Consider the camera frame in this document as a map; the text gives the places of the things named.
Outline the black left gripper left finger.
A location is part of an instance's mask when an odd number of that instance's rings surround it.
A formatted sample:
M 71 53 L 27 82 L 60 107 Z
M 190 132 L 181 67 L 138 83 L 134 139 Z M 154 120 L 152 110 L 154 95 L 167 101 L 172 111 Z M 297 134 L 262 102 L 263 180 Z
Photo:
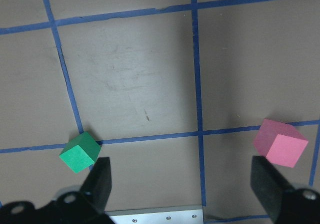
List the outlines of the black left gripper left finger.
M 80 193 L 99 213 L 104 213 L 111 194 L 110 163 L 109 157 L 99 157 L 80 188 Z

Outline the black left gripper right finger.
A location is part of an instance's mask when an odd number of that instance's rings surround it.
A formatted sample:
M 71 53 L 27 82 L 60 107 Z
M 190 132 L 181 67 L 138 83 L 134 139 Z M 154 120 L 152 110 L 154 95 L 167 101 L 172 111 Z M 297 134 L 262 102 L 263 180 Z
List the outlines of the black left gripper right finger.
M 251 161 L 251 189 L 271 221 L 278 223 L 293 186 L 264 156 L 253 156 Z

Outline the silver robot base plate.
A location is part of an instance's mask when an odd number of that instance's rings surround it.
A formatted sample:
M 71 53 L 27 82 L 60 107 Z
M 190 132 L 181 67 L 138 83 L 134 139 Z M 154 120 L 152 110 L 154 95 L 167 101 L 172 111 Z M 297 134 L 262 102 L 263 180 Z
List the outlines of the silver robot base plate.
M 146 223 L 146 224 L 203 224 L 203 210 L 200 205 L 145 208 L 107 211 L 106 214 L 114 223 Z

